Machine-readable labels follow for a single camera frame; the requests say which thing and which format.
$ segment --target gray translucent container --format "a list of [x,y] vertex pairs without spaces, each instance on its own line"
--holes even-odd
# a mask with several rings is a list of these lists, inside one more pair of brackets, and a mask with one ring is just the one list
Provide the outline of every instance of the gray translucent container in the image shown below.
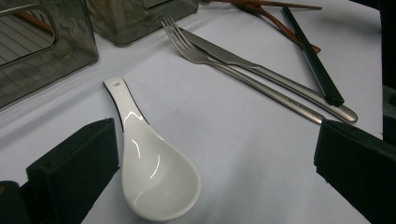
[[87,0],[93,30],[116,46],[126,46],[162,27],[195,13],[198,0]]
[[[47,16],[53,42],[49,42],[47,48],[0,65],[0,108],[12,105],[38,89],[96,63],[99,57],[83,0],[0,0],[1,18],[29,10],[39,10]],[[19,35],[34,41],[32,34],[20,32]],[[15,39],[17,45],[23,46],[23,42],[26,40]],[[12,47],[3,47],[12,52]]]

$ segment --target knife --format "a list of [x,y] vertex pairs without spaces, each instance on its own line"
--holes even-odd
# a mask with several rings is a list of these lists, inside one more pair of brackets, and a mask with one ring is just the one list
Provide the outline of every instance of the knife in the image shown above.
[[194,35],[186,30],[181,29],[181,32],[190,42],[195,45],[197,48],[203,50],[205,53],[210,55],[211,57],[219,60],[222,63],[227,63],[228,65],[235,65],[241,68],[244,68],[260,77],[264,77],[270,81],[275,82],[279,86],[282,86],[289,91],[292,91],[306,100],[318,105],[324,110],[328,111],[335,117],[339,118],[341,121],[345,123],[355,123],[358,121],[358,116],[351,109],[346,107],[345,105],[335,106],[329,105],[324,96],[317,91],[313,91],[287,77],[283,77],[280,74],[271,71],[270,69],[263,67],[259,64],[249,62],[226,49],[222,49],[221,47],[210,43],[209,41],[202,39],[198,35]]

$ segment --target white table surface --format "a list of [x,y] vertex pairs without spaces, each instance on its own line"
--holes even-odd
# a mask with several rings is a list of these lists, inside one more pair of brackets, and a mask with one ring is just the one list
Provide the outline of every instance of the white table surface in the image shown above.
[[[345,105],[359,116],[355,126],[382,138],[379,12],[347,0],[293,3],[323,6],[321,11],[292,12],[308,39],[322,48],[319,58]],[[267,9],[285,21],[280,8]],[[196,14],[177,23],[318,89],[299,47],[264,18],[230,4],[211,3],[201,4]],[[170,223],[368,223],[316,173],[318,125],[212,67],[187,62],[164,30],[126,48],[95,38],[98,63],[0,112],[1,180],[24,184],[28,165],[99,119],[115,119],[121,157],[120,120],[103,80],[124,77],[150,125],[195,163],[202,178],[197,204]],[[83,223],[147,222],[124,201],[118,171]]]

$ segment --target black chopstick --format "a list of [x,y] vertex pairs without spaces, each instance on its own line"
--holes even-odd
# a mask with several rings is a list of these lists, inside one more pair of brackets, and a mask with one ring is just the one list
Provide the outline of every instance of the black chopstick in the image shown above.
[[297,35],[297,38],[300,41],[300,46],[303,49],[303,52],[306,58],[309,61],[309,64],[314,71],[315,77],[317,78],[318,84],[321,87],[323,94],[325,95],[325,100],[329,103],[329,105],[339,106],[344,103],[344,99],[341,96],[341,93],[337,90],[332,79],[324,68],[322,62],[320,61],[318,55],[314,52],[309,43],[308,39],[303,33],[303,30],[300,28],[297,20],[294,19],[291,11],[288,7],[283,7],[283,11],[288,18],[294,33]]

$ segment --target white ceramic spoon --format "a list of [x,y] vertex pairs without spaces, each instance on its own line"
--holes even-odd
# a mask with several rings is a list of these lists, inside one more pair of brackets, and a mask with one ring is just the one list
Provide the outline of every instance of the white ceramic spoon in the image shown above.
[[121,77],[104,81],[119,110],[124,136],[122,190],[142,218],[165,222],[198,200],[201,180],[192,162],[146,122]]

